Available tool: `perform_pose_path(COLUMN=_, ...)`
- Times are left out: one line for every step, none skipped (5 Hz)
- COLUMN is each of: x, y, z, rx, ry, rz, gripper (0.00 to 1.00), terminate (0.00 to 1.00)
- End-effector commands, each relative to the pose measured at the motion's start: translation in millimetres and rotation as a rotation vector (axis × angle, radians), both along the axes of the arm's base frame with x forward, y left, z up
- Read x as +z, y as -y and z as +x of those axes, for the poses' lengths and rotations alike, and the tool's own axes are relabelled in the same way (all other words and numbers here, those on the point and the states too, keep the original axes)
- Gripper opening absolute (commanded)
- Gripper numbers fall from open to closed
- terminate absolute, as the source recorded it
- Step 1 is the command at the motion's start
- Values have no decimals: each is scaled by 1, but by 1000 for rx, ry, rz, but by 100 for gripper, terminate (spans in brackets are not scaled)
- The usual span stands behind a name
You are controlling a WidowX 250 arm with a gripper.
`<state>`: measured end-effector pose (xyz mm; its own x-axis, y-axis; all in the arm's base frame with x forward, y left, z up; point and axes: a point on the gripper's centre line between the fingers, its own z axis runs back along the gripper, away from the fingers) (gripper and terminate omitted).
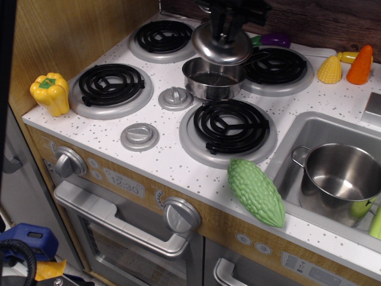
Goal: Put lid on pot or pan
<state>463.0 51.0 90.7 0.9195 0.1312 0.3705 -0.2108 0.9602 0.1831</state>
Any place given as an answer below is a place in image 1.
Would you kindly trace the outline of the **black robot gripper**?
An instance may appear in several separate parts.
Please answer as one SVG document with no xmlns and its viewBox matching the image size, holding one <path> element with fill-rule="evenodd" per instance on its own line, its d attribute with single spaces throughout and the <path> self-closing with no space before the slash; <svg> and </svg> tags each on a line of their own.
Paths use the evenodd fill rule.
<svg viewBox="0 0 381 286">
<path fill-rule="evenodd" d="M 234 42 L 243 24 L 255 23 L 264 26 L 271 11 L 271 5 L 266 1 L 195 1 L 195 3 L 210 14 L 212 37 L 219 38 L 223 32 L 226 19 L 231 19 L 227 41 Z"/>
</svg>

